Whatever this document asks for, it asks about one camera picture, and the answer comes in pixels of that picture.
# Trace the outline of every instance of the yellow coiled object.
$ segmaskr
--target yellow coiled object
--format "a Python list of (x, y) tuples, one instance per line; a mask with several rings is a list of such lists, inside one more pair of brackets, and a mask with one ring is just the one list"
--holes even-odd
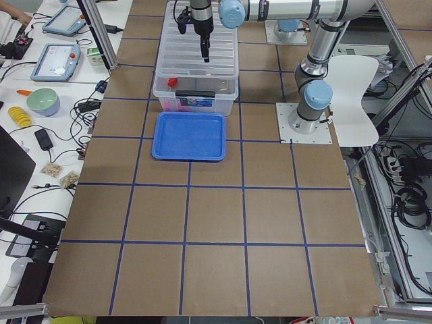
[(21, 107), (10, 107), (7, 113), (19, 127), (28, 127), (32, 124), (32, 120)]

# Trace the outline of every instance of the white table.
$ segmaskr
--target white table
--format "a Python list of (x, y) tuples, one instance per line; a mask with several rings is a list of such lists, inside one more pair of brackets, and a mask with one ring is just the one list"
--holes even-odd
[[(16, 93), (17, 89), (36, 90), (43, 87), (52, 88), (57, 92), (60, 98), (61, 107), (59, 111), (51, 117), (44, 117), (29, 110), (26, 105), (27, 97)], [(7, 110), (13, 106), (20, 106), (29, 114), (33, 124), (50, 128), (62, 138), (70, 138), (70, 125), (72, 123), (72, 118), (69, 115), (69, 111), (77, 100), (89, 96), (93, 90), (94, 84), (73, 84), (71, 86), (70, 84), (60, 82), (34, 82), (30, 80), (5, 79), (0, 85), (0, 100), (4, 102), (3, 108), (0, 109), (0, 125), (8, 132), (18, 129), (19, 127), (7, 114)], [(102, 95), (98, 92), (96, 92), (93, 97), (102, 99)], [(31, 127), (25, 130), (19, 130), (11, 135), (16, 142), (23, 142), (24, 146), (27, 149), (30, 149), (28, 154), (36, 162), (36, 168), (32, 178), (29, 181), (27, 189), (23, 193), (22, 199), (20, 201), (31, 194), (40, 192), (42, 190), (33, 189), (31, 188), (31, 185), (36, 184), (43, 186), (47, 183), (59, 184), (59, 178), (66, 175), (69, 171), (75, 171), (79, 173), (82, 169), (82, 161), (78, 160), (78, 154), (66, 153), (57, 160), (57, 163), (63, 167), (57, 179), (41, 173), (42, 167), (49, 162), (49, 156), (47, 152), (41, 150), (38, 142), (36, 141), (34, 132), (38, 129), (40, 128)], [(84, 127), (84, 129), (77, 135), (76, 138), (81, 135), (87, 135), (87, 129), (87, 127)], [(74, 134), (78, 132), (78, 130), (78, 126), (73, 127)], [(51, 141), (54, 144), (54, 147), (51, 149), (53, 158), (63, 151), (76, 149), (78, 147), (73, 140), (64, 142), (56, 138), (50, 131), (48, 131), (48, 133)], [(53, 211), (68, 216), (70, 205), (72, 203), (72, 196), (66, 190), (54, 190), (43, 193), (37, 197), (38, 198), (35, 197), (28, 200), (28, 202), (25, 202), (18, 211)], [(43, 216), (62, 219), (60, 216), (56, 215)], [(24, 218), (25, 215), (16, 215), (14, 216), (13, 220), (17, 223), (22, 223)], [(14, 234), (3, 231), (0, 233), (0, 238), (10, 241), (14, 238)], [(15, 258), (5, 256), (5, 251), (7, 250), (8, 246), (9, 243), (0, 242), (0, 290), (3, 289), (7, 278), (9, 277), (10, 266), (15, 261)], [(14, 296), (9, 299), (9, 304), (12, 304), (13, 300)]]
[[(126, 25), (126, 20), (128, 19), (128, 13), (133, 0), (118, 0), (118, 1), (102, 1), (97, 4), (101, 17), (106, 24), (114, 25), (119, 28), (124, 29)], [(68, 1), (66, 4), (77, 5), (76, 1)], [(59, 1), (45, 1), (38, 9), (38, 13), (46, 14), (52, 16), (57, 13), (65, 4)], [(35, 22), (45, 22), (48, 19), (33, 19), (30, 26)], [(30, 62), (37, 61), (42, 53), (42, 50), (46, 44), (57, 43), (57, 44), (76, 44), (76, 41), (82, 39), (90, 39), (92, 44), (81, 46), (81, 58), (78, 66), (74, 72), (74, 75), (70, 78), (69, 83), (97, 83), (100, 80), (106, 79), (109, 74), (104, 65), (91, 65), (90, 61), (86, 57), (86, 49), (90, 47), (97, 47), (95, 40), (90, 31), (84, 34), (76, 34), (72, 37), (44, 33), (42, 31), (43, 24), (35, 24), (33, 31), (29, 33), (29, 36), (34, 40), (27, 50), (23, 60), (21, 61), (10, 61), (7, 60), (4, 64), (5, 67), (13, 63), (20, 62)], [(83, 27), (80, 32), (88, 30), (88, 26)], [(122, 33), (108, 34), (114, 51), (120, 46), (120, 41), (122, 39)], [(6, 78), (13, 78), (18, 80), (29, 80), (30, 75), (34, 69), (34, 64), (29, 65), (19, 65), (18, 67), (12, 69), (7, 74)], [(3, 75), (4, 69), (0, 70), (0, 76)]]
[[(97, 7), (101, 13), (104, 23), (124, 28), (128, 19), (128, 13), (132, 5), (133, 0), (118, 0), (118, 1), (106, 1), (98, 3)], [(67, 4), (77, 5), (76, 1), (69, 0)], [(52, 16), (58, 12), (65, 4), (60, 3), (58, 0), (44, 0), (38, 11), (42, 14)], [(33, 20), (34, 22), (44, 22), (46, 20)], [(33, 43), (25, 54), (21, 61), (37, 61), (41, 51), (45, 44), (48, 43), (65, 43), (65, 44), (76, 44), (76, 41), (83, 38), (89, 38), (93, 43), (89, 46), (82, 46), (82, 57), (78, 67), (70, 79), (69, 82), (34, 82), (30, 80), (30, 75), (33, 71), (34, 65), (20, 65), (8, 73), (4, 81), (0, 84), (0, 101), (4, 102), (4, 106), (0, 109), (0, 125), (5, 128), (8, 132), (19, 128), (12, 121), (10, 116), (7, 114), (7, 110), (13, 106), (22, 107), (30, 116), (33, 124), (38, 124), (46, 128), (54, 130), (62, 138), (70, 138), (70, 125), (72, 118), (70, 117), (70, 109), (73, 104), (79, 100), (88, 97), (95, 89), (95, 84), (99, 80), (106, 79), (109, 74), (105, 69), (104, 65), (93, 66), (87, 60), (86, 48), (96, 47), (91, 32), (85, 32), (84, 34), (77, 34), (73, 37), (67, 37), (62, 35), (43, 33), (43, 24), (35, 24), (34, 30), (29, 36), (34, 38)], [(81, 32), (88, 30), (88, 27), (84, 27)], [(120, 44), (122, 34), (109, 34), (109, 38), (113, 45), (115, 52), (117, 52)], [(6, 61), (3, 67), (7, 67), (11, 63), (19, 63), (21, 61)], [(0, 76), (3, 75), (5, 68), (0, 70)], [(57, 92), (60, 98), (61, 107), (60, 110), (51, 117), (44, 117), (33, 113), (26, 106), (26, 97), (16, 93), (17, 89), (25, 90), (36, 90), (37, 88), (52, 88)], [(93, 96), (96, 99), (102, 99), (102, 95), (96, 92)], [(42, 189), (33, 189), (31, 185), (43, 186), (47, 183), (58, 184), (59, 178), (66, 175), (69, 171), (80, 172), (82, 169), (82, 161), (78, 160), (77, 153), (66, 153), (62, 155), (57, 163), (60, 164), (63, 169), (57, 179), (41, 173), (42, 167), (49, 162), (49, 155), (40, 149), (38, 142), (34, 136), (34, 132), (40, 128), (31, 127), (25, 130), (14, 132), (12, 137), (16, 142), (22, 143), (26, 148), (30, 149), (28, 154), (36, 162), (36, 168), (29, 181), (29, 184), (24, 191), (20, 201), (26, 197), (34, 194)], [(76, 138), (81, 135), (87, 134), (87, 127), (77, 134)], [(73, 127), (73, 133), (76, 134), (79, 130), (78, 126)], [(51, 149), (53, 158), (59, 153), (69, 149), (76, 149), (78, 145), (73, 141), (67, 142), (61, 141), (56, 138), (50, 131), (49, 136), (53, 142), (54, 147)], [(38, 198), (32, 198), (25, 202), (18, 211), (52, 211), (60, 213), (64, 216), (68, 216), (70, 205), (72, 203), (72, 196), (66, 190), (54, 190), (46, 192), (37, 196)], [(43, 215), (44, 217), (51, 217), (54, 219), (62, 219), (56, 215)], [(16, 215), (13, 220), (17, 223), (22, 223), (25, 215)], [(12, 240), (14, 234), (7, 233), (5, 231), (0, 233), (0, 238), (3, 240)], [(9, 243), (0, 242), (0, 290), (3, 289), (10, 273), (11, 264), (16, 260), (5, 255), (5, 251), (9, 247)], [(55, 253), (51, 258), (50, 262), (55, 259)], [(15, 293), (7, 301), (5, 305), (11, 305), (15, 298)]]

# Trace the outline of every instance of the storage box handle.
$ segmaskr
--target storage box handle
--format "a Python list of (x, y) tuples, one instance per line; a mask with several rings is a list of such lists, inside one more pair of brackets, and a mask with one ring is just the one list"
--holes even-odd
[(203, 97), (203, 98), (215, 98), (215, 91), (195, 91), (195, 90), (177, 90), (175, 92), (176, 97)]

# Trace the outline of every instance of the white chair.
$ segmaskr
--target white chair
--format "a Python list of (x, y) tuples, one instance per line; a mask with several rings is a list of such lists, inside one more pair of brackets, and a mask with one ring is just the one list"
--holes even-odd
[(378, 61), (360, 55), (340, 55), (329, 61), (325, 81), (333, 89), (330, 109), (340, 147), (371, 146), (378, 132), (362, 108), (362, 97), (378, 69)]

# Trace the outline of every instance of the orange object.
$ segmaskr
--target orange object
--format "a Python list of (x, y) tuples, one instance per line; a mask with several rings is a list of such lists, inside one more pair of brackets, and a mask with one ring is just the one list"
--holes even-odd
[(19, 93), (20, 95), (30, 96), (30, 93), (32, 93), (33, 91), (19, 89), (16, 92)]

